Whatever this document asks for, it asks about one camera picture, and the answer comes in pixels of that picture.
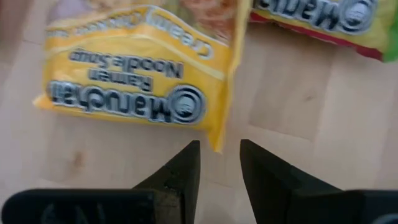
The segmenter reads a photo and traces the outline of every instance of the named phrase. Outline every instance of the plastic wrapper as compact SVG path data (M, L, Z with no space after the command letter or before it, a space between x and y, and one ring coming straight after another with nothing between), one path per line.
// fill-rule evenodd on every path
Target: plastic wrapper
M34 105L203 129L223 145L247 0L58 0Z
M254 0L251 21L276 22L383 62L398 57L396 0Z

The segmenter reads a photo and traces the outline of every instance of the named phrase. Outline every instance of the black device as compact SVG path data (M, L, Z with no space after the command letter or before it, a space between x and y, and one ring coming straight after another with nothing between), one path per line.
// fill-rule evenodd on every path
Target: black device
M244 183L258 224L395 224L395 191L342 191L250 140L241 141ZM2 209L3 224L192 224L200 143L191 142L130 190L28 190Z

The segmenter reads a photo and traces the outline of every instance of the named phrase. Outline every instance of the yellow ramen package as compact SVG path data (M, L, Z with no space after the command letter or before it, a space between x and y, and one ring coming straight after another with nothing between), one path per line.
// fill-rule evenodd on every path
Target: yellow ramen package
M383 62L398 58L398 0L254 0L251 21L276 22Z
M58 0L39 108L203 129L219 151L251 2Z

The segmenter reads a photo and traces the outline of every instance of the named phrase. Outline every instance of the wooden floor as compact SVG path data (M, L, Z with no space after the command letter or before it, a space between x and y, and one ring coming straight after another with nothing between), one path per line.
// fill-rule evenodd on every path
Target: wooden floor
M203 145L197 223L254 223L239 163L242 138L343 189L398 188L397 63L250 25L220 155L199 131L35 109L48 8L35 0L23 41L0 45L0 204L32 187L132 187L192 139Z

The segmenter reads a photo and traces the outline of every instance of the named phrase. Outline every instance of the maruchan logo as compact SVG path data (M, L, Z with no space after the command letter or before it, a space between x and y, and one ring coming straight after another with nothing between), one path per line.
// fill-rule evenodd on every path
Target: maruchan logo
M159 97L51 81L47 95L54 105L79 108L84 113L102 111L156 123L196 124L206 113L205 96L191 85L177 85L166 97Z
M254 7L327 32L359 35L370 28L377 0L257 0Z

